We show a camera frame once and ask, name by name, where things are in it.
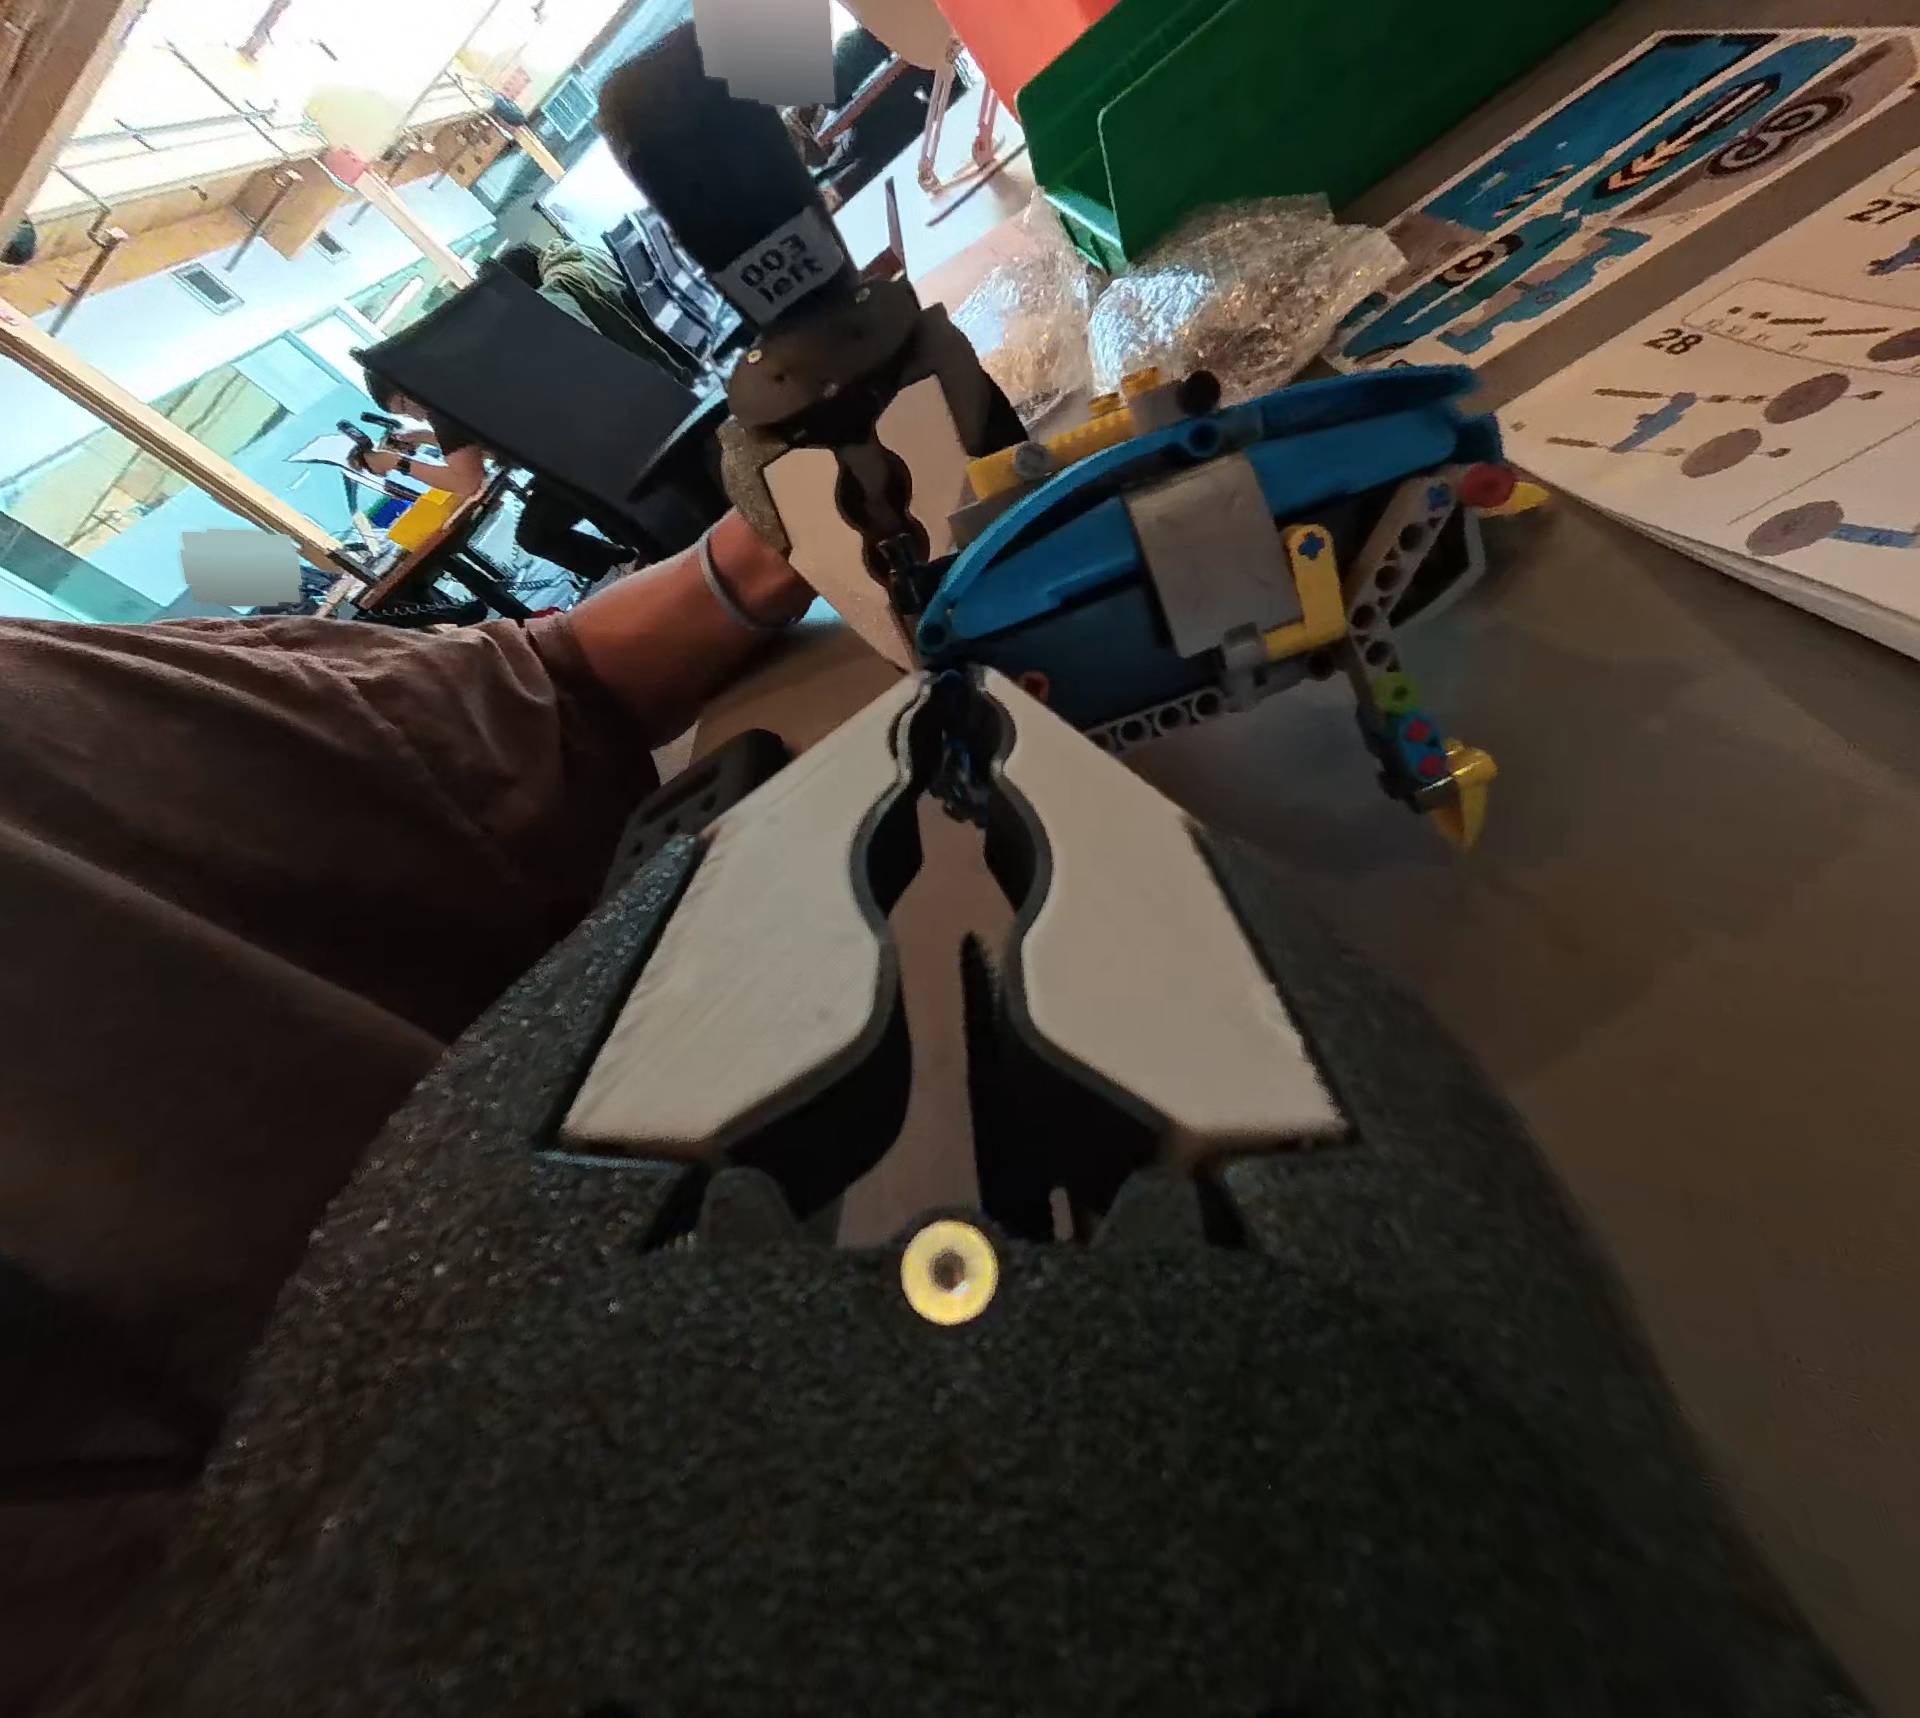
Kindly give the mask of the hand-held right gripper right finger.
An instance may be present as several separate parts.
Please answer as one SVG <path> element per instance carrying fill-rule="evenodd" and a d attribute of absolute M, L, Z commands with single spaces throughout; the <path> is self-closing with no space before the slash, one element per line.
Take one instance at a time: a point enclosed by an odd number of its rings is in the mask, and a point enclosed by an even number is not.
<path fill-rule="evenodd" d="M 1040 1054 L 1097 1083 L 1186 1168 L 1351 1130 L 1209 862 L 1196 824 L 1012 677 L 993 780 L 1032 841 L 1012 999 Z"/>

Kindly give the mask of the grey wristband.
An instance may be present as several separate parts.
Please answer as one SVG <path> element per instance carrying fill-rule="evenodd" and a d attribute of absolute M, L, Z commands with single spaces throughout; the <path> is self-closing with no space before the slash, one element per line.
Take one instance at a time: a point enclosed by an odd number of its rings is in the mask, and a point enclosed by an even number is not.
<path fill-rule="evenodd" d="M 757 635 L 770 635 L 776 632 L 791 630 L 804 622 L 809 609 L 813 607 L 813 597 L 796 602 L 796 605 L 787 607 L 779 615 L 759 615 L 753 607 L 741 602 L 733 584 L 722 574 L 722 568 L 715 556 L 715 539 L 718 536 L 718 526 L 706 530 L 697 547 L 694 559 L 700 569 L 700 577 L 709 589 L 712 602 L 725 612 L 725 615 L 742 632 L 753 632 Z"/>

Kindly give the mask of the person's brown shirt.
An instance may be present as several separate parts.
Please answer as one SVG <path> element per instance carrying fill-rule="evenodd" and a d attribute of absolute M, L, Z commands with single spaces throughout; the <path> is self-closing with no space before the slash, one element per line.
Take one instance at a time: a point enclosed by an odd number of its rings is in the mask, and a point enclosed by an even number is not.
<path fill-rule="evenodd" d="M 77 1690 L 372 1135 L 671 743 L 564 617 L 4 619 L 4 1714 Z"/>

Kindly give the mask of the open instruction booklet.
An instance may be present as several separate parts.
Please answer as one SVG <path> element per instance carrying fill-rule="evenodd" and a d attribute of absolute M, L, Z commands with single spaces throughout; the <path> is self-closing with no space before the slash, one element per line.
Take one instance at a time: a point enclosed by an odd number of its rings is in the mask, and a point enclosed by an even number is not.
<path fill-rule="evenodd" d="M 1501 409 L 1584 506 L 1918 655 L 1918 151 Z"/>

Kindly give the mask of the black office chair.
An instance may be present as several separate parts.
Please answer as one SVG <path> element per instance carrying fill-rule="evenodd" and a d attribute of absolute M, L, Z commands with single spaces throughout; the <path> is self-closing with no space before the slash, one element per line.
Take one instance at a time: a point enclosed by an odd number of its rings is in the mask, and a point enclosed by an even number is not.
<path fill-rule="evenodd" d="M 731 509 L 725 396 L 683 383 L 497 261 L 352 357 L 379 404 L 420 406 L 644 561 L 693 547 Z"/>

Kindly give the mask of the blue brick-built toy model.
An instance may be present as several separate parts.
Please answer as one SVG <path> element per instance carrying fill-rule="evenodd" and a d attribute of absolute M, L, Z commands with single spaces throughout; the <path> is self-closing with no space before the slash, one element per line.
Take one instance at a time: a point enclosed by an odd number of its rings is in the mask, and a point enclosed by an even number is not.
<path fill-rule="evenodd" d="M 1383 793 L 1468 850 L 1499 766 L 1439 721 L 1402 632 L 1478 580 L 1521 490 L 1477 388 L 1427 364 L 1219 404 L 1193 376 L 977 460 L 918 649 L 1113 753 L 1341 677 Z"/>

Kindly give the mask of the olive green jacket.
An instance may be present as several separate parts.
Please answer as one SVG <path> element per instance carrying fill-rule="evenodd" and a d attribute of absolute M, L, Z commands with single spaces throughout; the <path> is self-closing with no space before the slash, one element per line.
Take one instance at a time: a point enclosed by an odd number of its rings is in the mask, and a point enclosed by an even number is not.
<path fill-rule="evenodd" d="M 681 373 L 677 347 L 661 340 L 658 326 L 605 253 L 574 242 L 546 242 L 535 247 L 535 257 L 537 288 L 551 304 L 661 369 Z"/>

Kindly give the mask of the green plastic bin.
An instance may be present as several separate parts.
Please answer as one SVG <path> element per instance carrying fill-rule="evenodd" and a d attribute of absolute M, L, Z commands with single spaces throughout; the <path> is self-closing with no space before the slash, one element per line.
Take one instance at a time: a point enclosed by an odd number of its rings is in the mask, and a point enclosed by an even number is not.
<path fill-rule="evenodd" d="M 1040 194 L 1120 271 L 1228 201 L 1346 208 L 1622 0 L 1119 0 L 1016 99 Z"/>

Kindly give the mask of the person's left hand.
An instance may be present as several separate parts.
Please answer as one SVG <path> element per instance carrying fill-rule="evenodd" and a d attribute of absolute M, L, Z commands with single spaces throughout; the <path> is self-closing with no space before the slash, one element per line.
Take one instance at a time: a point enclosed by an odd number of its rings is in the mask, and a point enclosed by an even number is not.
<path fill-rule="evenodd" d="M 717 526 L 712 550 L 741 603 L 759 615 L 779 615 L 803 599 L 819 599 L 795 563 L 742 513 L 733 511 Z"/>

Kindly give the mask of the small bubble wrap bag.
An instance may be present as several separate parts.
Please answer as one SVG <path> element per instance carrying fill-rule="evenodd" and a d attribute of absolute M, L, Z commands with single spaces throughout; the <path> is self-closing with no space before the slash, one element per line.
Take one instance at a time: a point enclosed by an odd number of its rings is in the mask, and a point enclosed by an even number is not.
<path fill-rule="evenodd" d="M 1093 388 L 1093 314 L 1109 273 L 1089 261 L 1047 194 L 982 242 L 990 263 L 953 323 L 1024 421 Z"/>

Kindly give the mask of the blue beam with grey wheel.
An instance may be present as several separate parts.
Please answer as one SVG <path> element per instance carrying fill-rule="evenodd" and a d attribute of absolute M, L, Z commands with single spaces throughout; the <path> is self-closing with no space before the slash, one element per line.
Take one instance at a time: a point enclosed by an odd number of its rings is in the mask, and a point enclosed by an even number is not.
<path fill-rule="evenodd" d="M 921 791 L 949 820 L 979 831 L 990 825 L 1001 743 L 1003 721 L 979 671 L 933 671 L 908 725 L 908 749 Z"/>

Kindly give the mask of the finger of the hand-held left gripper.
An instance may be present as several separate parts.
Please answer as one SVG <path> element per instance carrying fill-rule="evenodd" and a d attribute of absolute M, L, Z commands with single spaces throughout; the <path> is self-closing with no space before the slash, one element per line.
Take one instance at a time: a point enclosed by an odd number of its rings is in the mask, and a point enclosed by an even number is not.
<path fill-rule="evenodd" d="M 951 518 L 969 485 L 971 455 L 939 377 L 904 385 L 880 412 L 880 445 L 904 467 L 906 509 L 924 533 L 924 556 L 949 556 Z"/>
<path fill-rule="evenodd" d="M 867 546 L 839 502 L 840 464 L 829 447 L 795 447 L 764 470 L 787 537 L 787 559 L 820 602 L 901 671 L 921 659 L 886 586 L 867 563 Z"/>

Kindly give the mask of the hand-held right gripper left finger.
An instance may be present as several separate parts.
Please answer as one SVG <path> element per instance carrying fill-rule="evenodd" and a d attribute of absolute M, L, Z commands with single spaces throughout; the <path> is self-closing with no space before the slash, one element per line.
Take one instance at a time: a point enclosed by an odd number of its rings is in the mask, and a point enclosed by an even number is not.
<path fill-rule="evenodd" d="M 726 1164 L 885 1036 L 901 962 L 857 854 L 906 789 L 902 675 L 712 820 L 560 1146 Z"/>

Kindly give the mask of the blue sticker sheet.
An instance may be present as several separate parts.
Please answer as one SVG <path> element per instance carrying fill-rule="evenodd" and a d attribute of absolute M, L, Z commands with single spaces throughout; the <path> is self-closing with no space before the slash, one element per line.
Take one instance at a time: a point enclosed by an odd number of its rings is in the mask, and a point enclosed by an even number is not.
<path fill-rule="evenodd" d="M 1660 29 L 1391 225 L 1339 373 L 1494 362 L 1917 97 L 1915 25 Z"/>

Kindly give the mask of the large bubble wrap bag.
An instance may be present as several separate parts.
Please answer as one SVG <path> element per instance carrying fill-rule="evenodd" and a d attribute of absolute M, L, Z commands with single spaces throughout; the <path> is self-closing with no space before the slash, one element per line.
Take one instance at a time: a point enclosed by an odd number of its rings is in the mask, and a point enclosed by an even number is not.
<path fill-rule="evenodd" d="M 1408 270 L 1379 225 L 1344 224 L 1327 196 L 1206 205 L 1119 271 L 1087 327 L 1094 396 L 1141 369 L 1204 369 L 1226 406 L 1288 385 L 1368 297 Z"/>

